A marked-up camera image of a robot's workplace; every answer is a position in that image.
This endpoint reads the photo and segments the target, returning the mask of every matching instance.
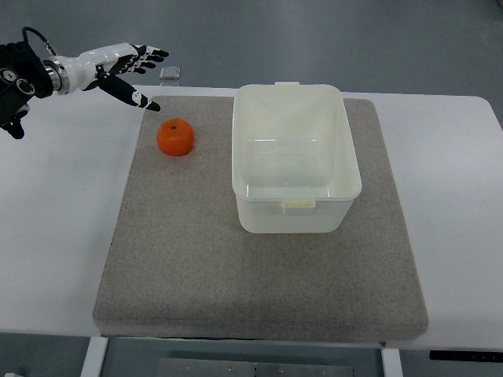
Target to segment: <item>robotic hand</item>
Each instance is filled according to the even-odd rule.
[[[52,55],[43,62],[35,55],[26,32],[37,34]],[[113,97],[139,108],[158,112],[152,102],[117,75],[126,72],[143,74],[168,56],[166,51],[150,46],[128,43],[101,47],[78,57],[56,55],[52,46],[35,29],[23,29],[24,40],[0,45],[0,127],[14,138],[24,131],[20,120],[29,111],[27,102],[33,97],[44,98],[52,93],[65,95],[99,87]]]

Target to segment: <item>plastic bin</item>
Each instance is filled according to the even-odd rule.
[[[362,190],[340,91],[297,82],[241,87],[232,183],[249,232],[335,230]]]

